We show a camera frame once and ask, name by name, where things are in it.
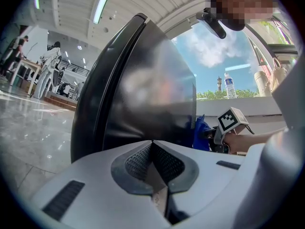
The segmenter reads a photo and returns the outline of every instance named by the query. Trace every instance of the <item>white table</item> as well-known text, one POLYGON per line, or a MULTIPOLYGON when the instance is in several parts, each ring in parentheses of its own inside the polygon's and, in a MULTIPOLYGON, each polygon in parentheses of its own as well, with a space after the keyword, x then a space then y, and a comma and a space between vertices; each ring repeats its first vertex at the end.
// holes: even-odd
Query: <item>white table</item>
POLYGON ((31 92, 32 92, 32 88, 33 88, 34 82, 36 80, 36 77, 38 75, 38 72, 41 70, 41 66, 39 64, 36 64, 36 63, 30 61, 30 60, 21 59, 20 62, 18 63, 18 65, 17 65, 17 67, 16 67, 16 70, 15 70, 11 80, 10 80, 10 85, 11 86, 13 86, 13 84, 14 84, 14 81, 16 79, 16 76, 17 76, 17 73, 20 69, 21 64, 26 64, 31 70, 33 70, 35 72, 33 77, 32 77, 32 80, 30 82, 30 87, 29 87, 29 91, 28 91, 28 95, 30 95, 31 92))

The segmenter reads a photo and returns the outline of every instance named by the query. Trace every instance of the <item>wall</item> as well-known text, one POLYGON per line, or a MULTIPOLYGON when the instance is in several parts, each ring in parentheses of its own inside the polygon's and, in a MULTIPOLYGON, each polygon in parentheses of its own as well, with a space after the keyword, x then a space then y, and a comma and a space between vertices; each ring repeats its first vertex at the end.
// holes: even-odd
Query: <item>wall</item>
POLYGON ((28 37, 29 41, 23 46, 23 54, 28 60, 36 62, 47 51, 48 30, 35 26, 28 37))
MULTIPOLYGON (((197 116, 204 114, 204 120, 210 127, 213 127, 217 125, 216 117, 228 110, 229 107, 240 109, 256 134, 275 131, 286 126, 273 97, 197 101, 197 116)), ((245 129, 242 134, 250 133, 245 129)))

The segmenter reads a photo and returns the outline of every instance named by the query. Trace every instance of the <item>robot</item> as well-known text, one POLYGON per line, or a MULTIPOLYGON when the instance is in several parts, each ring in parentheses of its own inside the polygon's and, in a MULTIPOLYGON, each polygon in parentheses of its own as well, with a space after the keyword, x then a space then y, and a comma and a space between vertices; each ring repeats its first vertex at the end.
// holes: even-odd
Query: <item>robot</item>
POLYGON ((41 57, 43 67, 33 97, 38 99, 42 98, 43 91, 50 78, 53 87, 57 86, 59 70, 56 66, 60 61, 61 44, 60 42, 55 42, 53 47, 41 57))
POLYGON ((261 227, 303 168, 305 129, 279 133, 251 147, 246 157, 228 155, 219 146, 228 130, 238 133, 247 126, 240 114, 230 108, 219 115, 214 152, 161 140, 127 144, 75 161, 32 201, 76 229, 261 227), (166 184, 164 212, 151 199, 152 165, 166 184))

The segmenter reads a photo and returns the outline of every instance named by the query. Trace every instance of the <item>window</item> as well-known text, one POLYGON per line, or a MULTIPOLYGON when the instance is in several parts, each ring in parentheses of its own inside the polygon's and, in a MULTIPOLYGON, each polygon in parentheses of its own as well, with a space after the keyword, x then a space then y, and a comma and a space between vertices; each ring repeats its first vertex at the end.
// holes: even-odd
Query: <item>window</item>
POLYGON ((251 22, 249 25, 265 40, 268 44, 288 44, 293 45, 293 41, 281 13, 276 13, 268 21, 251 22))
POLYGON ((243 31, 224 29, 227 36, 222 40, 198 23, 172 39, 196 76, 197 99, 226 99, 225 72, 233 79, 237 98, 260 96, 262 79, 254 76, 259 78, 255 73, 264 72, 264 68, 270 71, 270 66, 243 31))

